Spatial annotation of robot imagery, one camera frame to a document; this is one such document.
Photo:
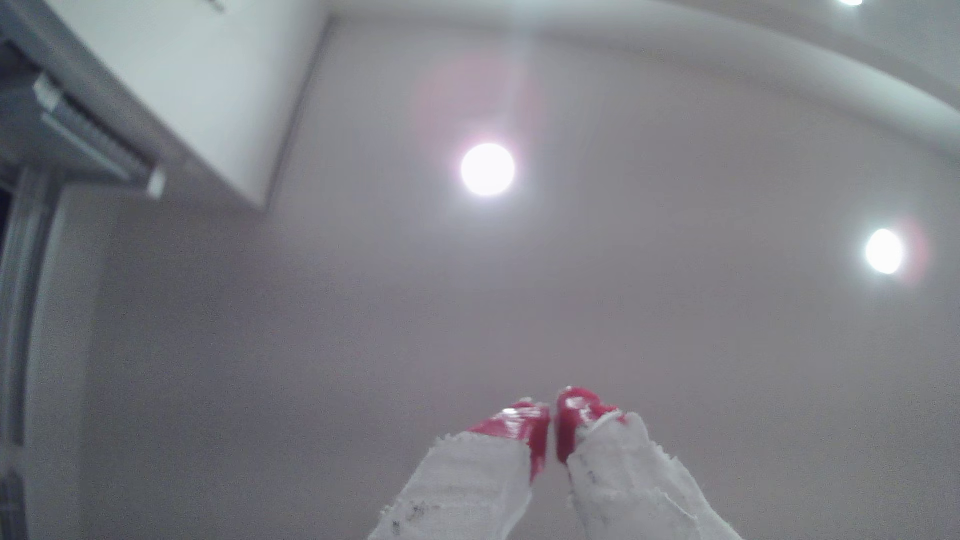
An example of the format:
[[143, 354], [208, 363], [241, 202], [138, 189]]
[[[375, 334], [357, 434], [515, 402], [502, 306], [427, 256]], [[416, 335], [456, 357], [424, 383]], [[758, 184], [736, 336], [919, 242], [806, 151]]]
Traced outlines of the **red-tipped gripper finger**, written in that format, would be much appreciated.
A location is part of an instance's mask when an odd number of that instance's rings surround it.
[[642, 417], [569, 386], [557, 399], [557, 458], [587, 539], [740, 539]]
[[546, 467], [550, 406], [522, 399], [439, 437], [368, 539], [507, 539]]

